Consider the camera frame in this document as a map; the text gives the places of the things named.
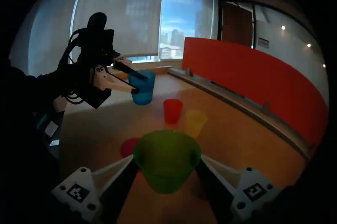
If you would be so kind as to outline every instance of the red panel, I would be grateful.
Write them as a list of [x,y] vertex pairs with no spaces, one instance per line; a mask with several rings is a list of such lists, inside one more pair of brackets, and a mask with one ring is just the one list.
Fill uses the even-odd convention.
[[185,38],[182,68],[263,105],[311,145],[322,140],[328,108],[299,71],[261,51],[203,38]]

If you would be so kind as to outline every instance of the plastic cup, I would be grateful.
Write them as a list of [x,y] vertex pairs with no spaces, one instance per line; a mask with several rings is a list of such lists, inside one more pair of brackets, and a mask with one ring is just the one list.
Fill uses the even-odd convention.
[[[148,77],[148,79],[138,78],[136,72]],[[139,70],[136,72],[128,74],[129,83],[139,88],[139,93],[132,93],[132,99],[137,105],[147,105],[152,100],[156,73],[148,70]]]
[[207,122],[207,115],[202,111],[189,110],[185,114],[185,133],[196,139]]
[[167,124],[178,122],[182,112],[182,101],[177,99],[166,99],[164,101],[164,117]]
[[120,155],[125,158],[131,155],[134,152],[134,147],[137,143],[137,141],[140,138],[130,138],[123,142],[123,144],[120,146],[119,152]]
[[201,150],[190,136],[162,130],[145,134],[134,147],[134,159],[149,186],[158,193],[176,192],[200,161]]

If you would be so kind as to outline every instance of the red cup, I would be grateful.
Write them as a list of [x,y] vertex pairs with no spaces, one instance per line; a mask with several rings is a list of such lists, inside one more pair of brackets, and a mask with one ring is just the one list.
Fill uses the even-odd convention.
[[123,158],[131,155],[134,152],[134,147],[139,139],[140,138],[130,138],[124,141],[122,146],[120,146],[120,149],[119,149],[120,155]]
[[164,116],[167,124],[175,124],[178,122],[182,112],[182,101],[177,99],[166,99],[164,101]]

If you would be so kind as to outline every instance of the skyscraper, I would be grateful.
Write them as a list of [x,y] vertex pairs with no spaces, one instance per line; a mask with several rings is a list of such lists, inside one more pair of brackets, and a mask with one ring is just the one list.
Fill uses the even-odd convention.
[[183,32],[179,32],[177,29],[172,31],[171,45],[184,47],[184,39],[185,37]]
[[197,13],[195,14],[194,37],[205,38],[205,24],[203,21],[203,11],[197,11]]
[[169,34],[168,33],[162,33],[160,35],[160,43],[168,44]]

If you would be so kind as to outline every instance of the white wall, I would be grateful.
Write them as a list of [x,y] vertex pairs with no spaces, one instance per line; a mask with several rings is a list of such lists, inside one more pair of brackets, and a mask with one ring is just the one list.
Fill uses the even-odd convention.
[[[258,38],[269,41],[269,48],[258,45]],[[322,66],[319,54],[315,54],[307,43],[289,33],[281,26],[257,20],[256,49],[289,64],[304,75],[321,93],[329,107],[329,86],[326,69]]]

